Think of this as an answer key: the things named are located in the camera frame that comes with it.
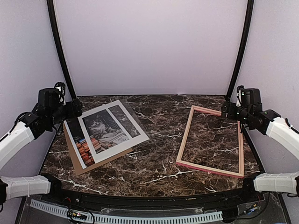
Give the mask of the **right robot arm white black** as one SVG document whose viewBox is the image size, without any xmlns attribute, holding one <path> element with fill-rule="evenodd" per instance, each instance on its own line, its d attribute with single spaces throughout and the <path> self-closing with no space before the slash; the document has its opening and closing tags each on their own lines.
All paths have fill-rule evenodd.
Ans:
<svg viewBox="0 0 299 224">
<path fill-rule="evenodd" d="M 221 116 L 237 120 L 249 130 L 258 130 L 263 135 L 275 140 L 296 158 L 299 157 L 299 132 L 287 118 L 269 109 L 263 110 L 262 104 L 245 104 L 225 102 L 221 107 Z M 299 173 L 259 173 L 243 181 L 244 188 L 238 198 L 249 202 L 256 192 L 279 192 L 299 196 Z"/>
</svg>

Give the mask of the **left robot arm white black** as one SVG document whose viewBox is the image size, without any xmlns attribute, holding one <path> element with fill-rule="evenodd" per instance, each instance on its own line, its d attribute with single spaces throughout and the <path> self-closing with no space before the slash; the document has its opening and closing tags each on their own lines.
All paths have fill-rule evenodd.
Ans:
<svg viewBox="0 0 299 224">
<path fill-rule="evenodd" d="M 38 139 L 46 131 L 65 120 L 82 115 L 79 99 L 67 103 L 35 105 L 31 112 L 23 112 L 15 121 L 13 128 L 0 139 L 0 166 L 3 168 L 21 149 Z M 48 195 L 55 203 L 63 203 L 66 193 L 61 190 L 61 181 L 50 174 L 31 177 L 0 178 L 0 204 L 23 196 Z"/>
</svg>

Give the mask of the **pink wooden picture frame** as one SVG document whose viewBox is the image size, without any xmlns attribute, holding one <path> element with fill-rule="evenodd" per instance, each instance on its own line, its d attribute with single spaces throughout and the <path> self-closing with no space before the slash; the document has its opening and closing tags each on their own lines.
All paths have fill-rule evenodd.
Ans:
<svg viewBox="0 0 299 224">
<path fill-rule="evenodd" d="M 187 124 L 186 124 L 185 131 L 184 131 L 184 135 L 182 138 L 182 142 L 181 142 L 181 145 L 180 145 L 180 148 L 178 151 L 178 155 L 176 158 L 176 165 L 180 165 L 183 167 L 192 168 L 192 169 L 196 169 L 196 170 L 200 170 L 200 171 L 204 171 L 204 172 L 209 172 L 209 173 L 213 173 L 213 174 L 224 175 L 224 176 L 242 179 L 244 177 L 244 149 L 243 149 L 243 134 L 241 133 L 239 121 L 237 122 L 237 126 L 238 126 L 238 131 L 237 131 L 237 133 L 238 133 L 238 163 L 239 163 L 238 172 L 232 172 L 232 171 L 226 171 L 226 170 L 221 170 L 221 169 L 217 169 L 217 168 L 211 168 L 211 167 L 198 165 L 198 164 L 194 164 L 194 163 L 182 160 L 183 153 L 185 150 L 185 145 L 187 142 L 187 137 L 188 137 L 188 134 L 190 131 L 191 123 L 192 123 L 194 111 L 198 111 L 201 113 L 206 113 L 206 114 L 210 114 L 210 115 L 214 115 L 214 116 L 218 116 L 218 117 L 221 116 L 220 111 L 212 110 L 212 109 L 208 109 L 208 108 L 204 108 L 204 107 L 200 107 L 200 106 L 195 106 L 195 105 L 191 106 Z"/>
</svg>

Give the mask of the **white photo mat board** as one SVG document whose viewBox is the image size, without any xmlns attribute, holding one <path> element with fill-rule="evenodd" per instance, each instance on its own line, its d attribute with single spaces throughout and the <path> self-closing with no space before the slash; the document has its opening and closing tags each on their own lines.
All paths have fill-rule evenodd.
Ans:
<svg viewBox="0 0 299 224">
<path fill-rule="evenodd" d="M 119 100 L 84 112 L 78 121 L 95 163 L 149 140 Z"/>
</svg>

